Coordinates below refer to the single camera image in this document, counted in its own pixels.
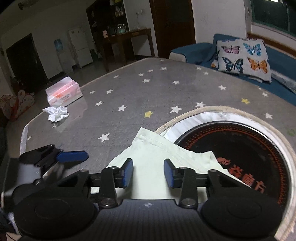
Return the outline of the pale green t-shirt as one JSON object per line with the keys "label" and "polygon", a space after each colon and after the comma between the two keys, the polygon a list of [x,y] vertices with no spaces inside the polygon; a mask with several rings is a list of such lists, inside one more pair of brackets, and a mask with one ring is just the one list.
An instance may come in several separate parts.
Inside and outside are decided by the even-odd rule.
{"label": "pale green t-shirt", "polygon": [[126,159],[133,160],[133,176],[126,189],[116,190],[122,199],[179,199],[180,192],[169,188],[164,174],[164,160],[170,159],[178,167],[187,167],[196,173],[206,174],[215,169],[234,180],[228,170],[222,168],[212,151],[195,153],[181,148],[159,134],[140,128],[131,146],[115,157],[108,167],[121,167]]}

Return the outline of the crumpled white tissue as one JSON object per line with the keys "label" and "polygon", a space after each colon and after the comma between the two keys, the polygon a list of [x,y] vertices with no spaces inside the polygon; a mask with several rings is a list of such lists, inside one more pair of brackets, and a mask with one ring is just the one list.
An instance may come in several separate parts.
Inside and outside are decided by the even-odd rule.
{"label": "crumpled white tissue", "polygon": [[69,116],[69,112],[66,106],[59,106],[57,108],[50,106],[43,109],[43,112],[48,114],[48,120],[52,123],[59,122]]}

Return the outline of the red play tent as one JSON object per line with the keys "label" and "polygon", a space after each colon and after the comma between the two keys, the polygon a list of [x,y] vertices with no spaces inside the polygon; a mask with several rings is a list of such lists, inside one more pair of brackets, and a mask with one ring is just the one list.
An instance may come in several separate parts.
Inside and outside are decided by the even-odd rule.
{"label": "red play tent", "polygon": [[5,94],[1,97],[1,110],[10,121],[15,121],[35,103],[34,98],[20,90],[16,96]]}

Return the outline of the pink tissue box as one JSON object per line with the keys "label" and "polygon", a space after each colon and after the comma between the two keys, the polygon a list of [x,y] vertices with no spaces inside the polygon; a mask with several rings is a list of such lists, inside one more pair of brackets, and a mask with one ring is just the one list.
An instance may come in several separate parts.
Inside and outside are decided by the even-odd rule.
{"label": "pink tissue box", "polygon": [[47,101],[55,108],[68,106],[83,96],[79,84],[67,76],[46,89]]}

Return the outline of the round induction cooktop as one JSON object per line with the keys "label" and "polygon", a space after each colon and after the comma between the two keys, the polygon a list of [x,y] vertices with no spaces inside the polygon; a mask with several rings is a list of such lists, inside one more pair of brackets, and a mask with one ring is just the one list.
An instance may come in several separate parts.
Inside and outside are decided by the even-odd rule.
{"label": "round induction cooktop", "polygon": [[276,198],[284,214],[275,237],[295,240],[295,147],[274,126],[239,109],[208,106],[181,114],[156,132],[186,150],[212,151],[232,176]]}

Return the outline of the water dispenser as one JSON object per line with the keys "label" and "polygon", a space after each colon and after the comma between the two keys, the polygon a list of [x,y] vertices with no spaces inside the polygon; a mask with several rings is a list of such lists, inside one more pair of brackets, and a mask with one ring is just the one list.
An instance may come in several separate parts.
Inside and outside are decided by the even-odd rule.
{"label": "water dispenser", "polygon": [[65,74],[71,73],[73,71],[72,62],[61,39],[56,39],[54,45],[63,72]]}

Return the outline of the white refrigerator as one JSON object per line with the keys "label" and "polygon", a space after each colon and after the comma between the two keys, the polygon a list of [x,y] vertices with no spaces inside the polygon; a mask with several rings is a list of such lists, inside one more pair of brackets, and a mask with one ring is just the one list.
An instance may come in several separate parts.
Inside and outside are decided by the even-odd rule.
{"label": "white refrigerator", "polygon": [[75,61],[79,68],[93,62],[91,52],[88,47],[86,35],[82,27],[68,30],[70,42],[74,51]]}

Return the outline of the wooden side table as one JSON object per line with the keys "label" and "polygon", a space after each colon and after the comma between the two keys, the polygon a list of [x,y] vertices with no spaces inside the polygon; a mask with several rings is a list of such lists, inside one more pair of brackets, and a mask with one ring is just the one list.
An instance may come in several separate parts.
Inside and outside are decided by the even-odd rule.
{"label": "wooden side table", "polygon": [[131,51],[131,49],[133,49],[132,39],[140,36],[147,37],[151,56],[155,57],[151,28],[138,29],[138,30],[128,31],[126,33],[119,34],[119,35],[113,35],[107,38],[104,38],[104,37],[101,38],[100,52],[102,54],[104,68],[106,69],[107,72],[109,72],[109,66],[108,66],[107,56],[105,53],[106,46],[108,44],[111,44],[111,45],[117,44],[119,48],[119,57],[121,58],[122,63],[126,65],[127,61],[126,61],[126,55],[125,55],[125,47],[128,46],[128,50]]}

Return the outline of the butterfly print cushion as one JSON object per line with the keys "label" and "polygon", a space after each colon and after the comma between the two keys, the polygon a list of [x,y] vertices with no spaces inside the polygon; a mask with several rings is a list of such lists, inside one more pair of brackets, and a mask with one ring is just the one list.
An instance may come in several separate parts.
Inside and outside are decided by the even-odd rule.
{"label": "butterfly print cushion", "polygon": [[260,83],[271,82],[271,68],[262,39],[217,41],[211,67],[220,72],[250,77]]}

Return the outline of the dark wooden door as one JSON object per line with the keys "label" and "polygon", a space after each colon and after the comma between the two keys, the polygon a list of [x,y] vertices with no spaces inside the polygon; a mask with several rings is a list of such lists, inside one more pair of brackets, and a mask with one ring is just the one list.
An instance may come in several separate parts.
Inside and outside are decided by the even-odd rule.
{"label": "dark wooden door", "polygon": [[196,43],[190,0],[150,0],[149,4],[159,57],[168,58],[173,49]]}

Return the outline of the blue bench sofa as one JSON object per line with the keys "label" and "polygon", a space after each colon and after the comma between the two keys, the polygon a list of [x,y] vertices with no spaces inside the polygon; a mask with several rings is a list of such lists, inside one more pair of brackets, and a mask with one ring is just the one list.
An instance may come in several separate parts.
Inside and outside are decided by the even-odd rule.
{"label": "blue bench sofa", "polygon": [[266,46],[262,39],[215,34],[212,43],[175,48],[169,58],[232,75],[295,104],[295,58]]}

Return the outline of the dark window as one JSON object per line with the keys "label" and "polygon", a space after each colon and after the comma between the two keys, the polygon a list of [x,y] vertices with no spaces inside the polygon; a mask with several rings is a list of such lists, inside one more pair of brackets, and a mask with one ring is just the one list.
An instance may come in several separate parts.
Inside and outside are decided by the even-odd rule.
{"label": "dark window", "polygon": [[252,20],[295,36],[295,1],[251,1]]}

